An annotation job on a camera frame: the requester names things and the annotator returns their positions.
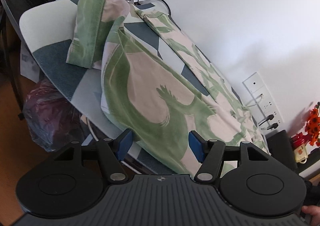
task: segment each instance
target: red plastic bag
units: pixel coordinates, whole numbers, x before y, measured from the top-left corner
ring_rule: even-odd
[[[80,113],[46,78],[29,92],[23,106],[32,140],[47,152],[83,141]]]

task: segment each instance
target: blue gripper pad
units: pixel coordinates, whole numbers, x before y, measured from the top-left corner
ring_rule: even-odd
[[[130,147],[132,146],[133,142],[133,132],[130,129],[126,129],[118,138],[117,140],[123,137],[119,142],[118,142],[118,150],[115,153],[116,158],[119,161],[123,161],[125,155],[128,153]]]
[[[202,149],[201,142],[196,138],[195,135],[193,135],[192,132],[189,132],[188,141],[189,141],[189,146],[193,154],[195,155],[196,159],[198,160],[198,162],[202,164],[205,159],[205,154]]]

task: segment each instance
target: black metal leg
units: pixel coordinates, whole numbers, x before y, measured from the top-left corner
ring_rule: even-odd
[[[6,15],[4,13],[1,18],[1,22],[0,22],[0,27],[1,27],[1,32],[2,32],[2,45],[3,45],[3,52],[4,52],[4,62],[5,62],[5,66],[6,66],[6,71],[8,73],[8,76],[9,76],[9,79],[11,82],[11,87],[12,87],[13,93],[16,97],[17,103],[18,103],[20,111],[21,111],[21,113],[18,115],[18,117],[20,120],[22,120],[24,118],[24,116],[22,114],[23,103],[22,103],[22,100],[21,100],[20,95],[18,93],[18,89],[17,89],[16,83],[14,80],[14,76],[13,76],[13,72],[12,72],[12,68],[11,68],[11,64],[10,64],[9,51],[8,51],[8,47],[7,47],[7,32],[6,32],[6,27],[5,27],[5,19],[6,19]]]

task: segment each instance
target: silver screw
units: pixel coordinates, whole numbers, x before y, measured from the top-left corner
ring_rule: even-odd
[[[197,175],[197,178],[201,181],[210,181],[213,178],[213,176],[210,173],[200,173]]]
[[[110,176],[110,179],[113,180],[113,181],[122,181],[122,180],[125,179],[125,174],[123,174],[123,173],[113,173]]]

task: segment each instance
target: black plug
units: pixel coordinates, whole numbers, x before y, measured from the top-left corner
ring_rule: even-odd
[[[268,120],[273,120],[274,117],[275,117],[275,116],[273,116],[272,114],[269,115],[269,116],[267,117],[267,119],[266,119],[264,122],[262,122],[259,126],[261,126],[263,123],[267,122]]]
[[[279,124],[278,123],[273,123],[270,127],[268,127],[268,129],[267,130],[269,130],[269,129],[276,129],[277,127],[279,126]]]

